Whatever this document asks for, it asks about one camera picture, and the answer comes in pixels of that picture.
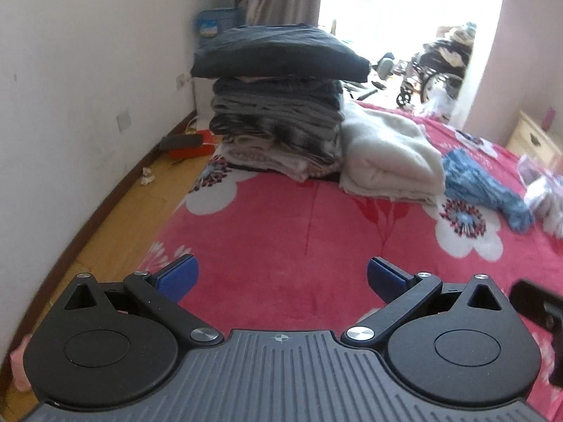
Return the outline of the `red and black floor item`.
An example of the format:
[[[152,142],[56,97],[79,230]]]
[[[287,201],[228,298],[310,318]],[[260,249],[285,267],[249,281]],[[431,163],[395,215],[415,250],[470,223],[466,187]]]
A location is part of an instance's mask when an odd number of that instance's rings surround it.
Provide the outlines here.
[[[212,155],[216,146],[216,138],[210,130],[197,130],[194,133],[165,136],[159,142],[158,149],[171,160],[184,160]]]

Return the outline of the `blue plastic storage box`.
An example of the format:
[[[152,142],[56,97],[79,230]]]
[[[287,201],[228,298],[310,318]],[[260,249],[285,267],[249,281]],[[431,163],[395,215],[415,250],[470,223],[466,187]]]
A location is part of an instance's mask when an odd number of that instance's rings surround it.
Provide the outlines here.
[[[195,21],[198,45],[202,47],[231,28],[245,24],[245,11],[240,8],[217,8],[202,11]]]

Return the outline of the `pink object at floor edge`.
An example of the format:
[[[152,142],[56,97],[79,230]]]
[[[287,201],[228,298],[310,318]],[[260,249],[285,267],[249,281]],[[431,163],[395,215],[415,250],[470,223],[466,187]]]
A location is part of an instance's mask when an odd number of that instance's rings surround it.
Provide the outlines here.
[[[27,392],[31,390],[31,383],[24,368],[24,354],[31,340],[31,334],[26,334],[21,343],[10,353],[12,382],[17,391]]]

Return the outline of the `folded white fluffy blanket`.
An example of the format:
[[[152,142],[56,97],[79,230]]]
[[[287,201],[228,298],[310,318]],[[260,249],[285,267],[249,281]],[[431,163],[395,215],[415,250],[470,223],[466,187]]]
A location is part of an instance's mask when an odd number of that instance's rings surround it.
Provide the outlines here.
[[[407,117],[346,101],[341,144],[345,192],[432,205],[445,193],[442,153]]]

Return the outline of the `white plastic bag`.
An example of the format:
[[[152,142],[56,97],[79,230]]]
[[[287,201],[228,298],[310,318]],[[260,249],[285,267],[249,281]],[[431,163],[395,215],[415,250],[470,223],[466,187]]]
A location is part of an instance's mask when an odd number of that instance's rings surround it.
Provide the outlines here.
[[[450,96],[446,90],[433,89],[429,92],[429,100],[426,101],[426,112],[436,120],[449,123],[456,108],[457,100]]]

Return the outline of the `black pants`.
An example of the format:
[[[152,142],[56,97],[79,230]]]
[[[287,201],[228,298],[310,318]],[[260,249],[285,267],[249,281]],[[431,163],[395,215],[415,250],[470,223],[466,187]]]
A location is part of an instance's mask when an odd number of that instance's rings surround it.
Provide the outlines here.
[[[305,24],[230,28],[194,54],[199,78],[283,77],[365,83],[370,62],[334,35]]]

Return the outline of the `white lilac crumpled garment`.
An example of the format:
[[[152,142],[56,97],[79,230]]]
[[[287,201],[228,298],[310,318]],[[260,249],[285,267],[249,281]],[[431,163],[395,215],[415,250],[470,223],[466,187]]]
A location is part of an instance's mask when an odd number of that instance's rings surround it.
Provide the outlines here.
[[[518,173],[526,187],[524,202],[540,221],[546,234],[561,240],[563,235],[562,176],[522,155],[517,164]]]

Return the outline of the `pink floral bedspread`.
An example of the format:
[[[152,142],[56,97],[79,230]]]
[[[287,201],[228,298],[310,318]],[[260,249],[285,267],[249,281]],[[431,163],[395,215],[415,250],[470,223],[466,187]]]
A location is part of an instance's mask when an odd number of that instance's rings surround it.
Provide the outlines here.
[[[497,211],[446,197],[432,205],[353,196],[336,180],[238,170],[214,153],[140,263],[198,262],[182,306],[222,332],[341,332],[382,306],[366,266],[380,256],[449,283],[476,273],[508,292],[519,279],[560,292],[562,243]]]

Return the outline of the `wall power outlet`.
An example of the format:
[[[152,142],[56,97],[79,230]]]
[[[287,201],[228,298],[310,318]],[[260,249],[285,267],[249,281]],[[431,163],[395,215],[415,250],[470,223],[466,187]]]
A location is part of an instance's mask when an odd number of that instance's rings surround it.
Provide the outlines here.
[[[128,110],[124,110],[118,114],[116,117],[116,123],[118,124],[118,131],[123,133],[125,130],[129,129],[131,126],[131,115]]]

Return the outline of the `wheelchair loaded with clothes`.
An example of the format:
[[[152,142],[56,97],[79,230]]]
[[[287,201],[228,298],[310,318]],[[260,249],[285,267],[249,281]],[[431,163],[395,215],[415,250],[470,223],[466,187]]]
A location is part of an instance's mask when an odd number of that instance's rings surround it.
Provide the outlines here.
[[[418,94],[422,104],[429,101],[432,90],[442,90],[456,100],[465,80],[469,60],[472,58],[476,25],[472,22],[451,27],[447,32],[423,45],[406,63],[396,104],[404,109],[413,94]]]

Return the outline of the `cream nightstand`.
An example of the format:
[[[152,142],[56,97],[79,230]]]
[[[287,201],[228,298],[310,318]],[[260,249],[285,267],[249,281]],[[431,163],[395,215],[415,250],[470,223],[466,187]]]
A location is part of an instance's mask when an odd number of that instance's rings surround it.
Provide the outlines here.
[[[506,149],[515,155],[526,155],[552,172],[562,164],[562,137],[540,125],[527,113],[519,111],[519,119]]]

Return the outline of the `light blue crumpled garment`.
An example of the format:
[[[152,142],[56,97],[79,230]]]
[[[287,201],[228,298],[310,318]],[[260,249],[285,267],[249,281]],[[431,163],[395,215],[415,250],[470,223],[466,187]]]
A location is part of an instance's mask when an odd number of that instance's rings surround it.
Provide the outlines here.
[[[464,149],[453,149],[442,158],[445,195],[473,206],[501,212],[512,231],[526,234],[534,216],[520,195],[490,175]]]

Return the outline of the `crumpled white paper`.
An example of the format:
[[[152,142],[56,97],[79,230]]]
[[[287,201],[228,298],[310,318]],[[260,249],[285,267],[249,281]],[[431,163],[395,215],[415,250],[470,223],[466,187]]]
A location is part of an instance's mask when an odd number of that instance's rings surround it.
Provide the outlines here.
[[[154,172],[149,167],[143,167],[141,170],[140,185],[147,186],[156,180]]]

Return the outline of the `pink cup on nightstand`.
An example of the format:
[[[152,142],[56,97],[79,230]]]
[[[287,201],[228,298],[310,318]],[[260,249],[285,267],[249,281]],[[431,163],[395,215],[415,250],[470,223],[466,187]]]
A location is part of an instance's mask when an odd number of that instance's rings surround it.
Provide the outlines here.
[[[544,117],[541,120],[541,129],[544,130],[544,132],[548,132],[551,128],[553,120],[555,120],[555,109],[548,107]]]

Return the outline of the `pile of folded clothes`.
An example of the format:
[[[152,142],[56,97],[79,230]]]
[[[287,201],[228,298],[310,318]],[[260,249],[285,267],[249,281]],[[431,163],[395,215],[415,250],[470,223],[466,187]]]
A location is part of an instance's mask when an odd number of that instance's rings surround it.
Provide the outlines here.
[[[343,88],[339,80],[220,78],[209,128],[232,165],[280,172],[295,181],[341,170]]]

